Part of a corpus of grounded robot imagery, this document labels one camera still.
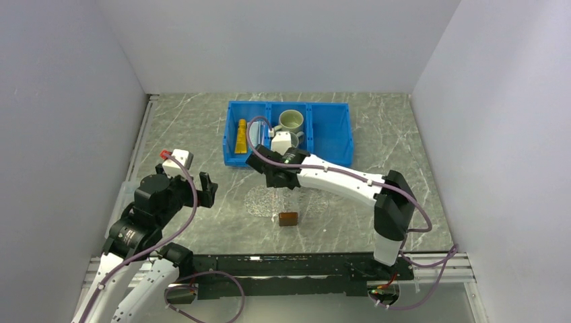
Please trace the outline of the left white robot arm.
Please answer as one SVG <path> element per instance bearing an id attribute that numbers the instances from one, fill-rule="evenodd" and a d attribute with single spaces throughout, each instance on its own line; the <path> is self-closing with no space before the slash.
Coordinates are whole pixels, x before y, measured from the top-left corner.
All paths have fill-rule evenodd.
<path id="1" fill-rule="evenodd" d="M 181 170 L 159 164 L 143 178 L 132 201 L 111 225 L 100 264 L 74 322 L 134 322 L 143 306 L 173 282 L 195 272 L 193 252 L 164 238 L 163 229 L 183 208 L 211 208 L 218 185 L 200 172 L 201 187 Z"/>

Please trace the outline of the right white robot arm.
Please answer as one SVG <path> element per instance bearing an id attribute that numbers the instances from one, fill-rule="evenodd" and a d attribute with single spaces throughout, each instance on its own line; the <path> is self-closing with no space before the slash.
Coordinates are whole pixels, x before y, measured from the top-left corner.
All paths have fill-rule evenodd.
<path id="1" fill-rule="evenodd" d="M 315 188 L 366 205 L 374 220 L 372 273 L 387 279 L 396 272 L 396 260 L 417 206 L 402 174 L 358 172 L 305 150 L 289 148 L 280 154 L 262 145 L 248 156 L 246 164 L 265 176 L 268 187 Z"/>

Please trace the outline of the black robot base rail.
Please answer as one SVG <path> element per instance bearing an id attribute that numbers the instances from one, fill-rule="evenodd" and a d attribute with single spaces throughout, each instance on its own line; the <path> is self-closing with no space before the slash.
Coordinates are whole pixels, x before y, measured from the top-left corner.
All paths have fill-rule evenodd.
<path id="1" fill-rule="evenodd" d="M 411 262 L 398 259 L 393 266 L 374 262 L 369 252 L 314 254 L 198 254 L 193 279 L 199 299 L 237 296 L 237 286 L 216 271 L 234 276 L 247 296 L 343 294 L 365 296 L 381 286 L 383 291 L 412 287 L 416 293 L 440 283 L 474 283 L 475 275 L 466 254 L 457 254 L 446 265 L 437 262 L 443 253 L 408 254 Z"/>

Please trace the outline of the grey ceramic mug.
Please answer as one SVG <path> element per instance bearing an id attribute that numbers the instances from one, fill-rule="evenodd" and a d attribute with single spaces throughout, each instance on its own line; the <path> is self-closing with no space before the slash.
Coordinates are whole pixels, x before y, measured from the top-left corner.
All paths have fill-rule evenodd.
<path id="1" fill-rule="evenodd" d="M 304 132 L 300 131 L 298 133 L 294 133 L 290 131 L 290 143 L 291 147 L 298 148 L 300 143 L 304 140 Z"/>

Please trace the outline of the clear acrylic toothbrush holder tray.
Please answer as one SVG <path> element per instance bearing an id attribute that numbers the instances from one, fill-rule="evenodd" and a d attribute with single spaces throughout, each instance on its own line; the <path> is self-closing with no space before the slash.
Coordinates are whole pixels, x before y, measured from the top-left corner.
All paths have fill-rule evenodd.
<path id="1" fill-rule="evenodd" d="M 306 192 L 302 189 L 278 188 L 271 195 L 271 220 L 279 227 L 296 227 L 304 213 Z"/>

